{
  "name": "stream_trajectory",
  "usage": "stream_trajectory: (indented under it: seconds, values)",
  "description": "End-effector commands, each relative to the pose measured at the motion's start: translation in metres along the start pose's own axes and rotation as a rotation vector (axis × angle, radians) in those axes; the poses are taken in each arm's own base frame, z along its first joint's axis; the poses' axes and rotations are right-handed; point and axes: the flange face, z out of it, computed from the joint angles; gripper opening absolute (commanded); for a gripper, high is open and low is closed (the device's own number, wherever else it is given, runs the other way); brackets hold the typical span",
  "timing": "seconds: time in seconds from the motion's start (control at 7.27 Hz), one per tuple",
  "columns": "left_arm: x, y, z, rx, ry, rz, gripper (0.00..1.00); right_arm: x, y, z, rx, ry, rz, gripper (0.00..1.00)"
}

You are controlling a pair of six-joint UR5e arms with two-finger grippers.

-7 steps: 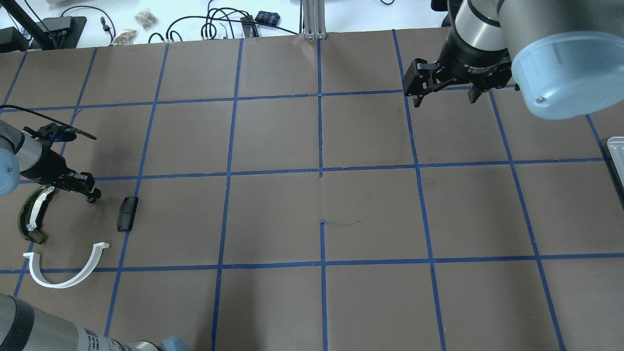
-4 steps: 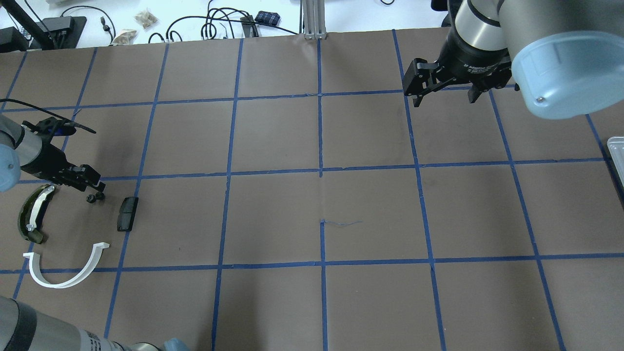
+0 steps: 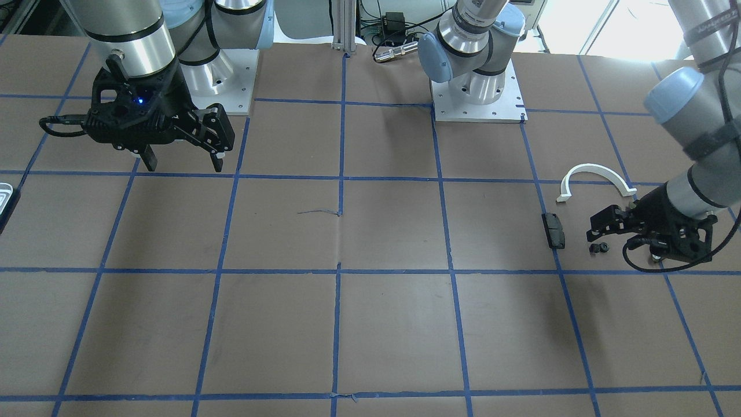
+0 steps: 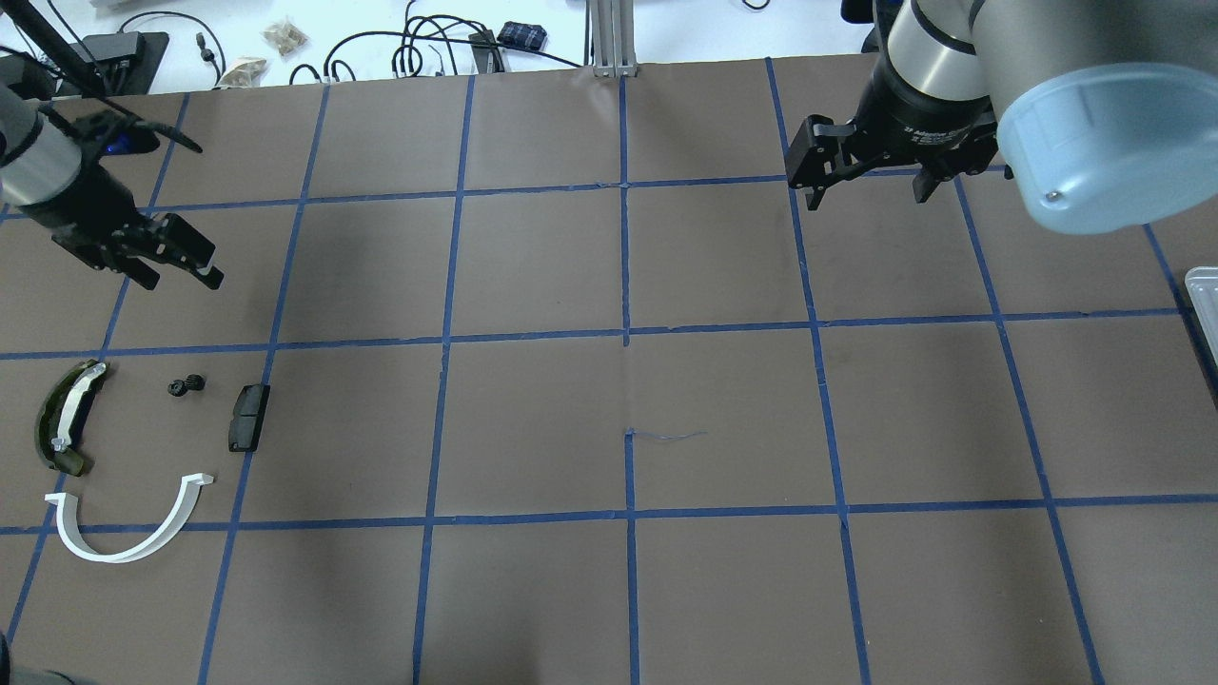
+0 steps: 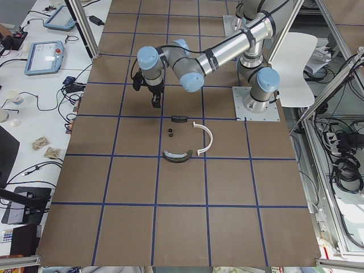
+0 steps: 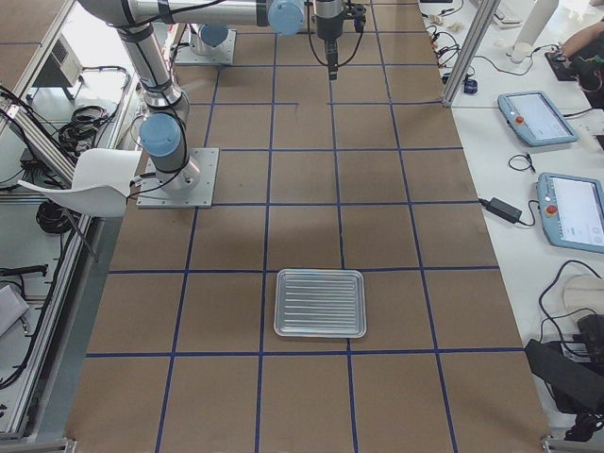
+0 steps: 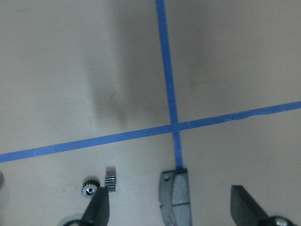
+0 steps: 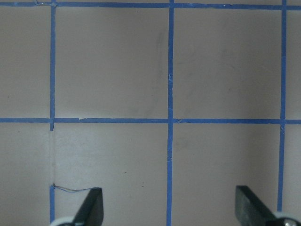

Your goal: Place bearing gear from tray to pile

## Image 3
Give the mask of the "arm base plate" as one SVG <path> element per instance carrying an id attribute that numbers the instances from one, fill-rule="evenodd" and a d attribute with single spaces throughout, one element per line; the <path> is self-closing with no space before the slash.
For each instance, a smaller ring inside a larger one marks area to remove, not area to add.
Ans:
<path id="1" fill-rule="evenodd" d="M 526 106 L 512 60 L 503 73 L 471 72 L 445 83 L 430 81 L 438 122 L 527 122 Z"/>
<path id="2" fill-rule="evenodd" d="M 258 50 L 228 49 L 202 61 L 180 61 L 194 105 L 220 104 L 229 115 L 248 115 L 259 55 Z"/>

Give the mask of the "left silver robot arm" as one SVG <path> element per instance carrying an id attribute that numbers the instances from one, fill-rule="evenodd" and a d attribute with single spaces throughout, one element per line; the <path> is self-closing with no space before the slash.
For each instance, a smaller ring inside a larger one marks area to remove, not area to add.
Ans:
<path id="1" fill-rule="evenodd" d="M 732 238 L 712 244 L 716 213 L 739 201 L 739 2 L 669 5 L 696 66 L 666 76 L 644 105 L 693 164 L 632 207 L 611 205 L 593 215 L 586 239 L 630 234 L 625 261 L 628 251 L 648 246 L 651 255 L 687 269 L 711 261 Z M 502 85 L 523 24 L 508 1 L 458 1 L 419 39 L 419 61 L 432 82 L 455 84 L 468 102 L 492 103 L 497 93 L 474 98 L 474 89 Z"/>

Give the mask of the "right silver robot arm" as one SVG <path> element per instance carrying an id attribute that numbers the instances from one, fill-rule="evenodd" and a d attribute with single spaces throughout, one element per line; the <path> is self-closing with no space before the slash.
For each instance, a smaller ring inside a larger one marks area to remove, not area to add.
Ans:
<path id="1" fill-rule="evenodd" d="M 47 116 L 55 137 L 89 136 L 156 169 L 154 145 L 186 141 L 216 172 L 234 148 L 228 109 L 251 102 L 253 76 L 228 51 L 274 42 L 272 1 L 70 1 L 69 12 L 104 56 L 85 114 Z"/>

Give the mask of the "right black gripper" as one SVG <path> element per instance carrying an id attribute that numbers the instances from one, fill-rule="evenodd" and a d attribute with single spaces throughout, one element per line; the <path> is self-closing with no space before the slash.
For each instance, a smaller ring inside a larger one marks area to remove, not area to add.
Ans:
<path id="1" fill-rule="evenodd" d="M 185 140 L 207 151 L 220 173 L 236 137 L 222 104 L 196 108 L 177 58 L 142 77 L 129 75 L 122 58 L 106 58 L 82 129 L 98 143 L 140 156 L 148 171 L 158 163 L 152 145 Z"/>

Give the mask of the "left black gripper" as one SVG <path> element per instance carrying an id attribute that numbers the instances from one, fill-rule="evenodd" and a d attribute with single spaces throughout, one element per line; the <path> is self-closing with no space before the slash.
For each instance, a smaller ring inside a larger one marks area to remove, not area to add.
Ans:
<path id="1" fill-rule="evenodd" d="M 636 232 L 628 240 L 628 249 L 647 245 L 651 254 L 684 263 L 707 263 L 713 259 L 714 214 L 697 220 L 679 212 L 670 202 L 664 186 L 635 201 L 628 210 L 610 205 L 593 214 L 586 240 L 595 242 L 605 235 Z"/>

